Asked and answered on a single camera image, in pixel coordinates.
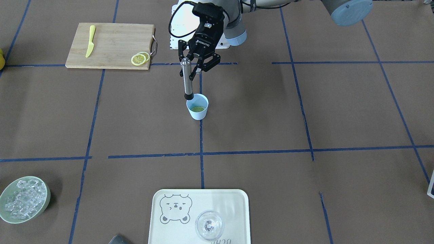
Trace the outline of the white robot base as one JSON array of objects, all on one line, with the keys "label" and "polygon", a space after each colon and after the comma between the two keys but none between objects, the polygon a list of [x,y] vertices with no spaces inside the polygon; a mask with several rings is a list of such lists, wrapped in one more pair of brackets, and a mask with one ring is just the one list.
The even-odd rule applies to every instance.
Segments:
[{"label": "white robot base", "polygon": [[[175,11],[182,2],[183,0],[179,0],[177,4],[172,6],[171,15],[175,14],[175,16],[171,23],[171,33],[178,36],[170,36],[169,48],[173,50],[178,49],[178,40],[188,42],[193,37],[200,23],[200,18],[192,13],[193,6],[190,4],[184,4],[178,11]],[[179,38],[188,33],[190,33],[188,36]]]}]

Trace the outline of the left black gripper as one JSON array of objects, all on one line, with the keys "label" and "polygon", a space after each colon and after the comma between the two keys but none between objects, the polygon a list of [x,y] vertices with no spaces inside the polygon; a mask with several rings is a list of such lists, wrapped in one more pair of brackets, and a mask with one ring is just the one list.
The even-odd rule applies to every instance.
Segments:
[{"label": "left black gripper", "polygon": [[[221,61],[221,55],[215,49],[223,35],[224,11],[213,3],[197,3],[192,13],[200,18],[192,39],[189,40],[189,53],[184,55],[188,44],[184,40],[178,41],[178,57],[181,65],[180,76],[189,76],[193,81],[199,71],[207,72]],[[197,58],[197,63],[190,74],[190,60]]]}]

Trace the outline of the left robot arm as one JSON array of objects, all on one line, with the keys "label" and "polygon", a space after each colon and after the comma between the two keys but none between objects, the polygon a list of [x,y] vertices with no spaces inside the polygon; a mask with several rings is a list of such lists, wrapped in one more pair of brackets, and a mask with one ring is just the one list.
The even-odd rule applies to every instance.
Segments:
[{"label": "left robot arm", "polygon": [[271,81],[278,67],[298,80],[304,64],[371,63],[363,19],[371,0],[186,0],[178,2],[191,24],[186,43],[197,58],[195,72],[206,71],[201,49],[216,51],[221,39],[233,46],[234,60],[248,81]]}]

